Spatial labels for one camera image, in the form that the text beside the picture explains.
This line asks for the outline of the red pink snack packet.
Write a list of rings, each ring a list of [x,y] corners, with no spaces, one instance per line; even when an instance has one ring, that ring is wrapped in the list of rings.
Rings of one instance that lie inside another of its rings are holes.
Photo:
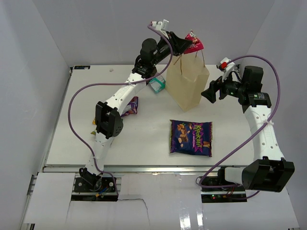
[[[202,51],[204,49],[204,45],[202,41],[195,35],[193,30],[186,35],[185,40],[189,40],[192,43],[190,46],[184,51],[183,54],[190,54],[198,51]]]

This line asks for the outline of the large dark purple snack bag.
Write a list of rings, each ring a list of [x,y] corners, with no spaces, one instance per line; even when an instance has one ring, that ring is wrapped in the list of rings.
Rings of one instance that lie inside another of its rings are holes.
[[[170,123],[170,153],[212,156],[212,122],[171,120]]]

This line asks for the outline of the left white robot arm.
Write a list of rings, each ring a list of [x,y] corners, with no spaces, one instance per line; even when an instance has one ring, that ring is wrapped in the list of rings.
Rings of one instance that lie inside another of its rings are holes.
[[[179,56],[192,44],[192,41],[179,38],[173,32],[156,42],[153,38],[145,39],[140,54],[137,56],[134,68],[127,79],[127,85],[118,89],[105,102],[98,102],[95,107],[96,135],[94,157],[84,168],[79,170],[90,191],[101,187],[99,174],[103,166],[98,166],[105,158],[114,137],[123,129],[121,115],[128,103],[142,90],[157,73],[156,65],[167,56]]]

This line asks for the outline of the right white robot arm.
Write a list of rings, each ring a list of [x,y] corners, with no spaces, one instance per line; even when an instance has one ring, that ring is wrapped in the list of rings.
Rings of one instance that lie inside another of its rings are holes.
[[[242,105],[248,121],[254,148],[254,161],[246,167],[223,166],[218,170],[215,188],[228,191],[242,186],[246,190],[281,192],[295,171],[293,162],[286,161],[273,129],[271,101],[261,92],[263,69],[246,66],[241,81],[234,81],[233,71],[225,70],[223,76],[210,82],[201,94],[211,103],[233,96]]]

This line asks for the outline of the brown paper bag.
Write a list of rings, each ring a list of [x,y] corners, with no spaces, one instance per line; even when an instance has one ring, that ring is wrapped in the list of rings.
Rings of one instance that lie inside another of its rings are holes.
[[[200,103],[210,75],[200,53],[173,57],[167,68],[165,89],[184,112]]]

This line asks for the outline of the teal snack packet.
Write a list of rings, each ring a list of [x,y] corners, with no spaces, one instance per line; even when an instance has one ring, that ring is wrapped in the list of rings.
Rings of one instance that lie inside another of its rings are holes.
[[[153,91],[155,93],[158,93],[165,88],[165,79],[164,79],[163,76],[158,76],[158,77],[152,79],[149,82],[149,84],[150,84],[151,88],[153,89]]]

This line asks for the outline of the purple candy packet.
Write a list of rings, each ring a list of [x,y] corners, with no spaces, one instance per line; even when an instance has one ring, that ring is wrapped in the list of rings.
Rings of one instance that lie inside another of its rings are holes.
[[[138,110],[138,102],[139,102],[139,98],[138,96],[134,96],[132,98],[132,100],[126,105],[126,107],[124,108],[121,117],[130,115],[130,114],[137,114],[137,110]]]

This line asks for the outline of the white paper sheet front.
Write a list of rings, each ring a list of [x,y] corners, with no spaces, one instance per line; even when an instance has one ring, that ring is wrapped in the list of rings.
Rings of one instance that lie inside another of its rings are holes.
[[[201,201],[193,175],[126,174],[116,202],[72,201],[70,173],[40,173],[24,218],[37,230],[287,230],[299,227],[286,190],[247,202]]]

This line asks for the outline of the aluminium table frame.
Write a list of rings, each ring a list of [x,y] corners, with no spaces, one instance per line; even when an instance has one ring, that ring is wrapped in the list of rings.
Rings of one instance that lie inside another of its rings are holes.
[[[92,120],[98,101],[113,95],[130,73],[130,65],[76,66],[71,72],[62,110],[42,173],[76,173],[91,158],[95,137]],[[124,118],[124,128],[99,162],[115,176],[122,173],[195,173],[209,169],[250,136],[248,122],[231,96],[183,112],[166,90],[139,91],[137,115]],[[170,121],[213,123],[211,157],[170,153]]]

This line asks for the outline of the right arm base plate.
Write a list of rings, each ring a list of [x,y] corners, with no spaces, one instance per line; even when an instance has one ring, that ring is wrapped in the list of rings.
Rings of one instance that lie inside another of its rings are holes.
[[[247,202],[243,187],[231,188],[201,188],[203,204]]]

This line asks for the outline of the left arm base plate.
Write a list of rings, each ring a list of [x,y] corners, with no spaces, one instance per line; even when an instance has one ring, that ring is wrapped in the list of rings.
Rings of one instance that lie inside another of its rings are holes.
[[[117,200],[115,184],[110,177],[102,177],[94,187],[81,177],[77,177],[74,181],[71,201],[116,202]]]

